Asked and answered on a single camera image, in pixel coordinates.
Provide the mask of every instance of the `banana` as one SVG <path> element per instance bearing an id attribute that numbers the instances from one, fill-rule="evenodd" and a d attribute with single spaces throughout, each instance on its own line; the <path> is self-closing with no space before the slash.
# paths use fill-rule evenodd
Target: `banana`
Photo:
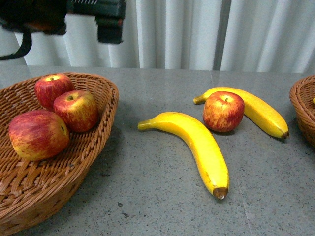
<path id="1" fill-rule="evenodd" d="M 245 103 L 244 114 L 267 134 L 281 139 L 289 136 L 289 128 L 284 118 L 269 104 L 244 90 L 230 87 L 214 87 L 201 96 L 195 97 L 193 99 L 194 104 L 204 103 L 216 91 L 233 92 L 239 95 Z"/>
<path id="2" fill-rule="evenodd" d="M 182 138 L 190 148 L 200 176 L 210 193 L 220 200 L 227 196 L 228 169 L 216 140 L 203 123 L 178 112 L 164 112 L 138 123 L 141 131 L 152 128 Z"/>

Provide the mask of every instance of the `woven basket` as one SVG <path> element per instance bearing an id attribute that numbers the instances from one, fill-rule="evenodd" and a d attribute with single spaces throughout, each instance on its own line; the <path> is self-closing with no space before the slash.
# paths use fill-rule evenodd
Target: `woven basket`
<path id="1" fill-rule="evenodd" d="M 41 77 L 0 90 L 0 235 L 30 228 L 59 211 L 75 193 L 102 151 L 114 122 L 119 93 L 116 85 L 93 74 L 64 73 L 76 89 L 88 90 L 97 102 L 100 122 L 85 133 L 70 133 L 69 146 L 42 161 L 22 160 L 7 130 L 18 114 L 42 109 L 34 94 Z"/>
<path id="2" fill-rule="evenodd" d="M 296 111 L 299 129 L 306 140 L 315 147 L 315 75 L 295 82 L 290 90 L 290 100 Z"/>

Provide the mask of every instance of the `gray countertop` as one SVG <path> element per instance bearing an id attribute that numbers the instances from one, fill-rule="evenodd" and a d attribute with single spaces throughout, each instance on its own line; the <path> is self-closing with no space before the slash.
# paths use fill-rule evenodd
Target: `gray countertop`
<path id="1" fill-rule="evenodd" d="M 315 152 L 297 128 L 289 100 L 306 75 L 162 69 L 0 66 L 0 87 L 55 72 L 94 73 L 119 89 L 111 135 L 63 208 L 15 236 L 310 236 L 315 232 Z M 244 89 L 287 121 L 284 142 L 247 117 L 229 135 L 214 134 L 229 168 L 226 199 L 205 188 L 180 138 L 139 132 L 140 120 L 177 111 L 202 121 L 192 99 L 214 86 Z"/>

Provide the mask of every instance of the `apple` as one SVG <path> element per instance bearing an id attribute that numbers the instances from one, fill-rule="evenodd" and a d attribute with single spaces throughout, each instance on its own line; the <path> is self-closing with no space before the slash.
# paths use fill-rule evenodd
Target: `apple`
<path id="1" fill-rule="evenodd" d="M 29 161 L 53 157 L 62 152 L 70 141 L 64 121 L 45 109 L 14 117 L 8 134 L 16 153 Z"/>
<path id="2" fill-rule="evenodd" d="M 74 90 L 56 98 L 54 111 L 67 127 L 77 133 L 92 129 L 98 122 L 98 108 L 89 91 Z"/>
<path id="3" fill-rule="evenodd" d="M 217 91 L 205 102 L 202 118 L 205 126 L 217 132 L 235 129 L 243 119 L 243 99 L 232 92 Z"/>
<path id="4" fill-rule="evenodd" d="M 61 73 L 44 76 L 34 86 L 39 103 L 49 111 L 54 110 L 54 101 L 57 97 L 72 90 L 75 90 L 72 81 Z"/>

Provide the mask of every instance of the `white curtain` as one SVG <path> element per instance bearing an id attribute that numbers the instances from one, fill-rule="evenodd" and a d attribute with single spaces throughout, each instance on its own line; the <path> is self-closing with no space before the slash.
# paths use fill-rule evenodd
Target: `white curtain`
<path id="1" fill-rule="evenodd" d="M 123 43 L 98 43 L 91 16 L 64 36 L 32 34 L 31 51 L 0 64 L 315 73 L 315 0 L 127 0 Z M 22 36 L 0 29 L 0 55 Z"/>

